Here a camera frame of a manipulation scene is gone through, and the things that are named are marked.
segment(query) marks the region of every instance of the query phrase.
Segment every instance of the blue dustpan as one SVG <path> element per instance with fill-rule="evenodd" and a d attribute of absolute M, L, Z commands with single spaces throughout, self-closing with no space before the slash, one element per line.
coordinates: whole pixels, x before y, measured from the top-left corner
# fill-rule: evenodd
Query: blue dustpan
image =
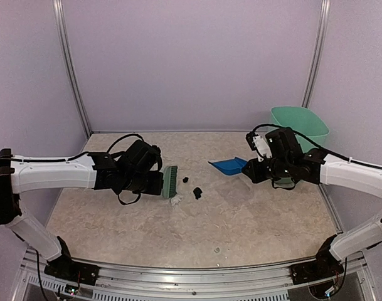
<path fill-rule="evenodd" d="M 218 162 L 209 162 L 209 164 L 215 166 L 219 171 L 227 176 L 233 176 L 235 174 L 240 174 L 242 168 L 248 162 L 244 159 L 235 157 L 234 159 L 218 161 Z"/>

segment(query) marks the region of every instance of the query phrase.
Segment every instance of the beige table surface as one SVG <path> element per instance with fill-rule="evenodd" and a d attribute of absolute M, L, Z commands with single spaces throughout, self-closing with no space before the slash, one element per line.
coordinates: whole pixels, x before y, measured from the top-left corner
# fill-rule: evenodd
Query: beige table surface
<path fill-rule="evenodd" d="M 269 181 L 252 184 L 242 174 L 225 176 L 208 164 L 256 157 L 245 133 L 142 135 L 161 148 L 164 166 L 178 166 L 183 200 L 172 206 L 143 195 L 137 204 L 122 206 L 109 190 L 64 189 L 48 229 L 66 241 L 72 256 L 145 267 L 257 265 L 312 256 L 336 232 L 317 186 L 302 182 L 293 191 L 272 189 Z M 92 135 L 85 150 L 106 151 L 120 136 Z M 133 141 L 125 139 L 113 151 Z M 199 200 L 192 192 L 197 186 L 203 191 Z M 121 194 L 124 201 L 134 196 Z"/>

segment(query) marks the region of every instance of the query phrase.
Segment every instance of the mint green bucket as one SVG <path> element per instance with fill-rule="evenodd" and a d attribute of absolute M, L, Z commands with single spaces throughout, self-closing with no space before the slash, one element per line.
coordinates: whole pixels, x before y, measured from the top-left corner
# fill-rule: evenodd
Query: mint green bucket
<path fill-rule="evenodd" d="M 275 107 L 272 109 L 270 123 L 290 127 L 309 138 L 320 146 L 324 146 L 329 135 L 327 125 L 312 111 L 302 107 Z M 308 152 L 314 146 L 297 135 L 298 143 L 303 152 Z"/>

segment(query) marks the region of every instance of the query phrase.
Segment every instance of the vertical metal post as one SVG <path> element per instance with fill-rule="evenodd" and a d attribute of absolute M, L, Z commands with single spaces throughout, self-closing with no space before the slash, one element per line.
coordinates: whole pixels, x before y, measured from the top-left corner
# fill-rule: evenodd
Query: vertical metal post
<path fill-rule="evenodd" d="M 310 99 L 312 97 L 312 92 L 314 90 L 314 85 L 317 77 L 317 72 L 319 71 L 319 65 L 321 63 L 321 56 L 324 45 L 324 38 L 326 36 L 327 23 L 329 20 L 329 11 L 330 0 L 322 0 L 322 9 L 321 16 L 319 18 L 319 27 L 317 29 L 314 56 L 312 58 L 312 63 L 310 64 L 309 77 L 304 92 L 304 99 L 302 101 L 302 106 L 304 108 L 309 107 Z"/>
<path fill-rule="evenodd" d="M 90 122 L 85 110 L 85 106 L 82 101 L 82 97 L 79 92 L 77 76 L 73 68 L 70 45 L 68 42 L 68 35 L 66 33 L 62 0 L 53 0 L 53 7 L 54 7 L 54 14 L 55 14 L 56 22 L 57 22 L 58 36 L 60 38 L 61 48 L 63 52 L 63 59 L 64 59 L 65 67 L 66 67 L 66 72 L 68 73 L 68 78 L 70 80 L 73 98 L 75 100 L 75 104 L 78 109 L 83 130 L 85 131 L 87 138 L 89 138 L 92 134 L 92 130 L 90 128 Z"/>

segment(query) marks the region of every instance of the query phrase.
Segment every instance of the white wall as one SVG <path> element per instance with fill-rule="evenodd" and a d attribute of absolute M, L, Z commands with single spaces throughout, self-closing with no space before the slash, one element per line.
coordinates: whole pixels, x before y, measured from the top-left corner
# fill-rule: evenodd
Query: white wall
<path fill-rule="evenodd" d="M 328 147 L 382 164 L 382 0 L 332 0 L 310 107 L 330 127 Z M 363 193 L 329 187 L 348 230 L 382 209 Z M 365 252 L 382 300 L 382 244 Z"/>
<path fill-rule="evenodd" d="M 68 156 L 85 143 L 66 75 L 52 1 L 0 0 L 0 150 Z M 45 222 L 58 190 L 22 194 Z M 0 301 L 7 300 L 26 247 L 0 226 Z"/>
<path fill-rule="evenodd" d="M 320 0 L 64 1 L 94 131 L 246 130 L 301 105 Z"/>

